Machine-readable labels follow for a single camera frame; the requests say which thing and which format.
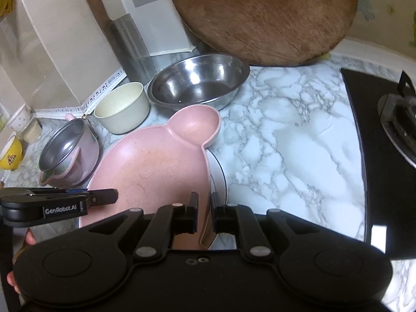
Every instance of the human hand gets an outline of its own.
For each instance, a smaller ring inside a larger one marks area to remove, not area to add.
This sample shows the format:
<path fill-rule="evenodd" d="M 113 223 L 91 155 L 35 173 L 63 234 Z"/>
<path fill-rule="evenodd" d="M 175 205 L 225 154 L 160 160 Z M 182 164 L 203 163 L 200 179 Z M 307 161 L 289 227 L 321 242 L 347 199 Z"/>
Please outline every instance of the human hand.
<path fill-rule="evenodd" d="M 27 247 L 29 247 L 30 245 L 34 245 L 35 243 L 36 243 L 36 239 L 35 239 L 35 236 L 33 235 L 33 232 L 30 229 L 28 229 L 28 231 L 26 232 L 26 235 L 24 237 L 23 246 L 13 256 L 13 260 L 12 260 L 13 264 L 15 263 L 17 257 L 20 256 L 22 254 L 22 252 L 27 249 Z M 10 272 L 7 275 L 7 282 L 9 283 L 9 285 L 14 287 L 14 289 L 17 293 L 20 293 L 20 290 L 16 285 L 15 276 L 13 274 L 13 271 Z"/>

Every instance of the gas stove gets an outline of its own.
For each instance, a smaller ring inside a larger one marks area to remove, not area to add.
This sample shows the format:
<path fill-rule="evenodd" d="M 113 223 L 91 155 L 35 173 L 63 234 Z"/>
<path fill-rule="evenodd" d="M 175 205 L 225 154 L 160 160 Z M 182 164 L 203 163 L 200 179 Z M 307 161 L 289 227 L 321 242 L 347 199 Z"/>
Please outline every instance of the gas stove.
<path fill-rule="evenodd" d="M 390 259 L 416 258 L 416 93 L 403 72 L 397 84 L 341 69 L 363 161 L 366 235 L 386 228 Z"/>

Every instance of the stove burner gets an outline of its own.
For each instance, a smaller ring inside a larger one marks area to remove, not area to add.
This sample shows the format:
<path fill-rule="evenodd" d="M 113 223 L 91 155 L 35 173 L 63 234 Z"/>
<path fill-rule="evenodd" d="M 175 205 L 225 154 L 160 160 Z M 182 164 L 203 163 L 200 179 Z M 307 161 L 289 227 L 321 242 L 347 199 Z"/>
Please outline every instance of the stove burner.
<path fill-rule="evenodd" d="M 377 110 L 390 141 L 416 168 L 416 97 L 387 94 L 380 98 Z"/>

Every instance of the wooden knife handle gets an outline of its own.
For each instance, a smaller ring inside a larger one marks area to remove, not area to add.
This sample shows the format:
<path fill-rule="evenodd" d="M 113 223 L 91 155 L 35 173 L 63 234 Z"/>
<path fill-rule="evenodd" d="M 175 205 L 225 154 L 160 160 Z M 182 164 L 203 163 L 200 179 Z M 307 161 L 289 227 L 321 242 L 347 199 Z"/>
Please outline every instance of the wooden knife handle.
<path fill-rule="evenodd" d="M 87 0 L 89 8 L 92 11 L 92 14 L 97 20 L 98 25 L 101 27 L 101 30 L 105 33 L 105 30 L 109 28 L 111 24 L 111 19 L 107 15 L 104 4 L 102 0 Z"/>

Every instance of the finger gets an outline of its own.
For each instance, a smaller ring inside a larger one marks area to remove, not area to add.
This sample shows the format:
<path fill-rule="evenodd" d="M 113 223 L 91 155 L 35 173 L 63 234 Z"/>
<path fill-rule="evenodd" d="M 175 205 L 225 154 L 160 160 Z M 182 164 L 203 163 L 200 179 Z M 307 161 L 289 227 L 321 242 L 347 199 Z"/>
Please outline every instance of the finger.
<path fill-rule="evenodd" d="M 28 231 L 26 232 L 24 241 L 29 245 L 34 245 L 36 243 L 35 235 L 33 234 L 31 229 L 28 229 Z"/>
<path fill-rule="evenodd" d="M 15 275 L 13 274 L 13 272 L 9 272 L 6 279 L 10 286 L 16 286 Z"/>

